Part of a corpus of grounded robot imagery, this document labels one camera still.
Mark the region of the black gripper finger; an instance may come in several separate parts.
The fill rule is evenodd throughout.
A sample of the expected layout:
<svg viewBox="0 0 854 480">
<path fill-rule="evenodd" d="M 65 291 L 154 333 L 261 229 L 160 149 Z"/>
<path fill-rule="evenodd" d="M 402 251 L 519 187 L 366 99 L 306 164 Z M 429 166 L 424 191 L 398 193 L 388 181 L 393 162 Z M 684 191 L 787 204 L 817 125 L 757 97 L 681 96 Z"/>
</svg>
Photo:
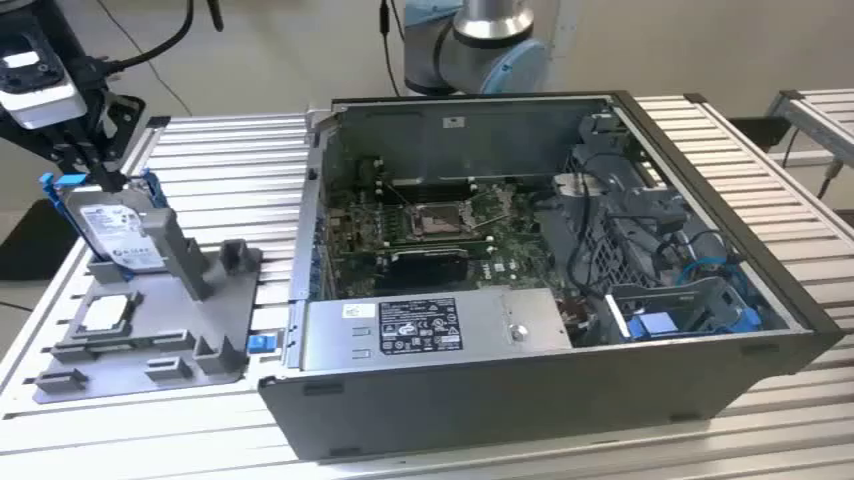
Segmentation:
<svg viewBox="0 0 854 480">
<path fill-rule="evenodd" d="M 126 183 L 126 177 L 120 172 L 121 159 L 146 104 L 138 97 L 114 93 L 106 93 L 104 99 L 105 119 L 112 122 L 114 132 L 104 134 L 105 140 L 100 147 L 102 172 L 98 174 L 97 183 L 105 192 L 114 193 Z"/>
<path fill-rule="evenodd" d="M 84 174 L 89 184 L 109 192 L 110 172 L 88 139 L 78 138 L 72 132 L 61 129 L 40 129 L 37 133 L 46 142 L 48 158 L 53 160 L 61 173 Z"/>
</svg>

